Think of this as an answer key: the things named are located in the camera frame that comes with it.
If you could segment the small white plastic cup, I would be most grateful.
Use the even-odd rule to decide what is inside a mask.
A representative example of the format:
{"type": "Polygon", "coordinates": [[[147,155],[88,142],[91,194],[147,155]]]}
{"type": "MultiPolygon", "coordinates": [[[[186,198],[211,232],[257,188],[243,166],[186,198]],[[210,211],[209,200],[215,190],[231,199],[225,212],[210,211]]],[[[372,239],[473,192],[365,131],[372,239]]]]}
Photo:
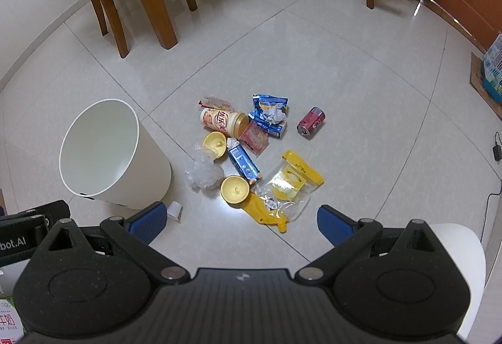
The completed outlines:
{"type": "Polygon", "coordinates": [[[171,202],[167,208],[168,218],[170,220],[173,220],[173,221],[179,223],[180,218],[181,218],[181,214],[182,214],[182,209],[183,209],[183,207],[182,207],[181,203],[179,203],[177,201],[171,202]]]}

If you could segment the clear plastic wrap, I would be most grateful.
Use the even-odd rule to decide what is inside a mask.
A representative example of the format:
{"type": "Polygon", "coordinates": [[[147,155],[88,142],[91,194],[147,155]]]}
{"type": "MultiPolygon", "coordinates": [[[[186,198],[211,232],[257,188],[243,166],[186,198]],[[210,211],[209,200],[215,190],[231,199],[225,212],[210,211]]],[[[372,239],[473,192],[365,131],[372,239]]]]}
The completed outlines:
{"type": "Polygon", "coordinates": [[[224,180],[222,167],[215,163],[217,154],[211,149],[197,145],[190,165],[185,169],[188,185],[194,190],[212,192],[224,180]]]}

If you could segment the white plastic trash bin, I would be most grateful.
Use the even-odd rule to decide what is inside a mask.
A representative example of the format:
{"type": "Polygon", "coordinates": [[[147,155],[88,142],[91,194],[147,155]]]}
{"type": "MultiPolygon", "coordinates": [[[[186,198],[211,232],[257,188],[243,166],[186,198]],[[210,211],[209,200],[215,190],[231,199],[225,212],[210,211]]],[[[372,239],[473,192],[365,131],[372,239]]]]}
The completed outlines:
{"type": "Polygon", "coordinates": [[[171,184],[166,154],[122,99],[84,109],[64,136],[59,172],[75,196],[141,210],[171,184]]]}

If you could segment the yellow cup lid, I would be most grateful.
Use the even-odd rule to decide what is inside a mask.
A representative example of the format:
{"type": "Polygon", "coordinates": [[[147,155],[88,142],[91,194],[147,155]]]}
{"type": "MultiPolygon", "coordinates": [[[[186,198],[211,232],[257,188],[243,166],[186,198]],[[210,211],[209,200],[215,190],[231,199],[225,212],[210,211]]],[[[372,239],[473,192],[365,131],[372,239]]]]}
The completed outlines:
{"type": "Polygon", "coordinates": [[[211,132],[202,141],[202,148],[213,159],[220,159],[227,150],[226,136],[222,132],[211,132]]]}
{"type": "Polygon", "coordinates": [[[239,208],[250,192],[250,185],[241,176],[227,176],[220,185],[222,199],[234,208],[239,208]]]}

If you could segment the red soda can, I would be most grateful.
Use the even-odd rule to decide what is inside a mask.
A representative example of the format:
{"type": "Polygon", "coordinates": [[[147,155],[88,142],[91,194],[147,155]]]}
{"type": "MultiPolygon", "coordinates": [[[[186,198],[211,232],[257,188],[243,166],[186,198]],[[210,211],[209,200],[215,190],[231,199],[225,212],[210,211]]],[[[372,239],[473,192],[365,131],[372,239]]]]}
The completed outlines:
{"type": "Polygon", "coordinates": [[[320,108],[313,107],[297,124],[297,132],[303,137],[310,138],[316,133],[325,118],[326,115],[320,108]]]}

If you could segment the blue milk carton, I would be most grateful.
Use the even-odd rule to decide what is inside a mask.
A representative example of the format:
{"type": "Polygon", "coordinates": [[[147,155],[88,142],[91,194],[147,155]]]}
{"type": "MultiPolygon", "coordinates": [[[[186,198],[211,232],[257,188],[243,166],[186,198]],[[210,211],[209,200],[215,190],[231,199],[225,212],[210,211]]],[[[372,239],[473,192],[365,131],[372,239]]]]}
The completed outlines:
{"type": "Polygon", "coordinates": [[[262,179],[262,174],[258,167],[241,145],[229,148],[228,154],[239,175],[244,178],[249,185],[252,185],[262,179]]]}

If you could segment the white tissue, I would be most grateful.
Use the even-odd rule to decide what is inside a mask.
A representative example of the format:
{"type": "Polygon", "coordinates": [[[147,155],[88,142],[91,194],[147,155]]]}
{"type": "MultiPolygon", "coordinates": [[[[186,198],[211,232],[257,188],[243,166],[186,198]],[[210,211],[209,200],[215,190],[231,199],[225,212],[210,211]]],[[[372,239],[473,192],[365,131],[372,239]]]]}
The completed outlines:
{"type": "Polygon", "coordinates": [[[271,125],[280,125],[286,119],[286,114],[282,108],[276,106],[263,110],[264,120],[271,125]]]}

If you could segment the orange milk tea cup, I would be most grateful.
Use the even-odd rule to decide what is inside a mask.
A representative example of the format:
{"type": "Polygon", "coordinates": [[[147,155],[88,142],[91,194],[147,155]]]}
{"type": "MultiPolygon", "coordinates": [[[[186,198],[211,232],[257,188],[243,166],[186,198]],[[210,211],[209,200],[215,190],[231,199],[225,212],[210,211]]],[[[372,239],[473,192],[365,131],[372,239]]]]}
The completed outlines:
{"type": "Polygon", "coordinates": [[[242,112],[231,112],[224,109],[204,108],[200,113],[200,121],[213,131],[227,137],[239,138],[249,124],[249,118],[242,112]]]}

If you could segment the blue snack bag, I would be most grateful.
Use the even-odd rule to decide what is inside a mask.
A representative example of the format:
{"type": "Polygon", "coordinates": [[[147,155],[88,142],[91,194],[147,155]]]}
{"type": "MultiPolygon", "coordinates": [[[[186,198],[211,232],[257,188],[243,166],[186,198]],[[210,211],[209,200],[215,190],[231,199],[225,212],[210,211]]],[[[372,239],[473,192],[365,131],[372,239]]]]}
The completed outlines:
{"type": "Polygon", "coordinates": [[[270,137],[280,139],[287,124],[288,98],[254,94],[253,105],[248,118],[270,137]]]}

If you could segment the red clear snack wrapper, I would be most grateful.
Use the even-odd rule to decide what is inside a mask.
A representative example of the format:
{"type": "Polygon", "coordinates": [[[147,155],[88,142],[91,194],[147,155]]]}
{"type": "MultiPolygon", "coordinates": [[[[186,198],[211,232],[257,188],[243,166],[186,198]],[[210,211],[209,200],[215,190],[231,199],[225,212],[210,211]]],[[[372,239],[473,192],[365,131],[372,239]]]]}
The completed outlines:
{"type": "Polygon", "coordinates": [[[199,102],[201,108],[220,109],[229,112],[235,112],[235,108],[226,100],[216,97],[203,97],[199,102]]]}

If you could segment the clear yellow zip bag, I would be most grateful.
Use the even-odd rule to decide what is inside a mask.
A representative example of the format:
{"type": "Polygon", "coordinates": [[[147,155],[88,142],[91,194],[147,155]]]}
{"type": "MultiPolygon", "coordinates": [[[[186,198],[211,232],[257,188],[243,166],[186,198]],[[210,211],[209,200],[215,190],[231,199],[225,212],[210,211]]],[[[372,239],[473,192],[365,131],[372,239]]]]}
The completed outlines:
{"type": "Polygon", "coordinates": [[[294,150],[282,155],[281,163],[254,188],[264,207],[275,217],[295,221],[308,204],[311,194],[324,184],[323,176],[294,150]]]}

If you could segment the yellow plastic scoop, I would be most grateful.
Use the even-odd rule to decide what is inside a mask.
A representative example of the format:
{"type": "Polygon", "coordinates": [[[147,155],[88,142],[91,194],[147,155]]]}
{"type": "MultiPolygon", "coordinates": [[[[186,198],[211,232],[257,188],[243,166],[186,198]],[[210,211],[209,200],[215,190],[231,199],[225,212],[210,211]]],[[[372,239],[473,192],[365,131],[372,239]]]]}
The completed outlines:
{"type": "Polygon", "coordinates": [[[254,193],[250,193],[246,200],[240,203],[243,209],[256,223],[276,226],[277,230],[284,234],[287,231],[288,218],[280,210],[269,210],[264,200],[254,193]]]}

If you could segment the pink foil snack packet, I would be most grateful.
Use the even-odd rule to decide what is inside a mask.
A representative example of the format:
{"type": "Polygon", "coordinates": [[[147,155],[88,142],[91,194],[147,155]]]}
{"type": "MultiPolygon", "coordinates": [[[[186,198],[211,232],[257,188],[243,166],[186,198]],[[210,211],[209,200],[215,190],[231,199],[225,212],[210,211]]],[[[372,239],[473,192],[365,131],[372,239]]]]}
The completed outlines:
{"type": "Polygon", "coordinates": [[[259,156],[269,145],[268,133],[251,121],[238,138],[255,156],[259,156]]]}

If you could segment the white round stool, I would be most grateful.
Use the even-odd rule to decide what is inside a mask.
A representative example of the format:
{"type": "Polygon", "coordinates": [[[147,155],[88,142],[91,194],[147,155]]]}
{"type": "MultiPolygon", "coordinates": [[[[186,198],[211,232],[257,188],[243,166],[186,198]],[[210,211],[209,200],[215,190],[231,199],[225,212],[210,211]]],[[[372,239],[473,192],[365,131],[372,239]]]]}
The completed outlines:
{"type": "Polygon", "coordinates": [[[430,226],[462,273],[471,292],[470,305],[459,327],[458,337],[467,340],[482,303],[486,280],[486,256],[477,235],[456,223],[430,226]]]}

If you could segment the blue cardboard box right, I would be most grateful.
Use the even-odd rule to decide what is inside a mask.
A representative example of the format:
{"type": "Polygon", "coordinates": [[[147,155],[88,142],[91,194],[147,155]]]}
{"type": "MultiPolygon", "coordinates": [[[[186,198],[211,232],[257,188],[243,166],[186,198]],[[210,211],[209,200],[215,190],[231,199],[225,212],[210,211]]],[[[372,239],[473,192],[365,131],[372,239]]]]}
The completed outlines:
{"type": "Polygon", "coordinates": [[[502,119],[502,34],[499,33],[482,58],[471,54],[470,84],[502,119]]]}

